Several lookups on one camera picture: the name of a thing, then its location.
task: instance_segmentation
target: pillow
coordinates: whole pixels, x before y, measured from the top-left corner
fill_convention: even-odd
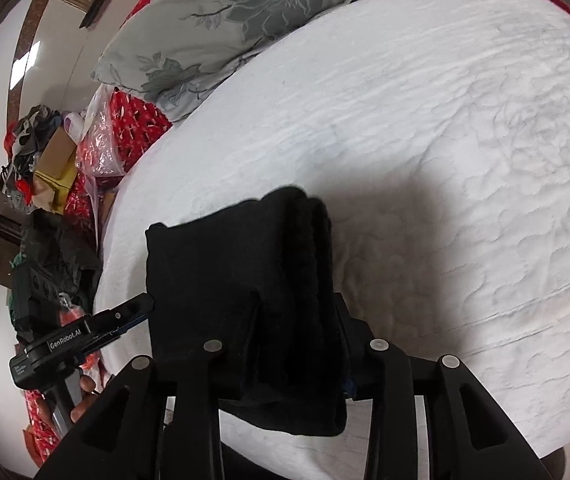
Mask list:
[[[107,46],[94,78],[177,121],[261,47],[345,1],[152,0]]]

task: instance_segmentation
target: gray flower pattern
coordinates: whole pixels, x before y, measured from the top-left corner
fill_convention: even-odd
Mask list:
[[[223,10],[217,10],[217,12],[211,12],[206,14],[203,10],[203,6],[199,4],[198,6],[199,12],[196,14],[191,14],[187,18],[193,18],[196,25],[204,25],[207,30],[212,30],[213,28],[219,28],[220,24],[223,22]]]
[[[159,95],[164,93],[166,101],[175,103],[180,97],[191,90],[191,81],[200,75],[201,65],[194,64],[189,67],[182,67],[181,64],[169,57],[161,60],[161,53],[157,52],[152,58],[137,56],[141,63],[141,69],[147,77],[147,83],[143,83],[141,89],[145,92],[145,101],[154,102]]]
[[[231,8],[225,19],[240,23],[246,40],[277,38],[303,25],[323,6],[323,0],[230,1]]]

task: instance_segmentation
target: finger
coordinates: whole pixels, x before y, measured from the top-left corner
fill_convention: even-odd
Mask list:
[[[96,399],[98,399],[98,395],[88,395],[85,399],[81,400],[80,404],[70,412],[72,422],[76,424],[78,419],[96,402]]]
[[[36,399],[36,408],[41,420],[50,427],[52,431],[56,431],[54,421],[52,420],[52,412],[50,407],[45,402],[45,399]]]
[[[81,384],[81,389],[87,394],[91,394],[96,389],[96,383],[88,375],[84,375],[81,377],[80,384]]]

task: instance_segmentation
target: white cloth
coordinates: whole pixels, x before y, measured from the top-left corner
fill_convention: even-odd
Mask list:
[[[280,41],[126,178],[96,310],[145,289],[145,229],[297,184],[334,224],[335,288],[410,354],[454,353],[540,454],[570,441],[570,16],[547,0],[364,0]],[[104,351],[118,371],[147,326]],[[292,479],[363,476],[333,439],[222,416]]]

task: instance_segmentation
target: cardboard box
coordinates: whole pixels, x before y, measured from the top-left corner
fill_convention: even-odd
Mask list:
[[[54,132],[34,168],[35,181],[40,180],[38,184],[41,187],[42,184],[46,184],[54,191],[52,212],[63,214],[70,189],[76,179],[76,173],[78,173],[76,171],[76,144],[61,127]],[[49,197],[44,201],[32,199],[32,202],[47,209]]]

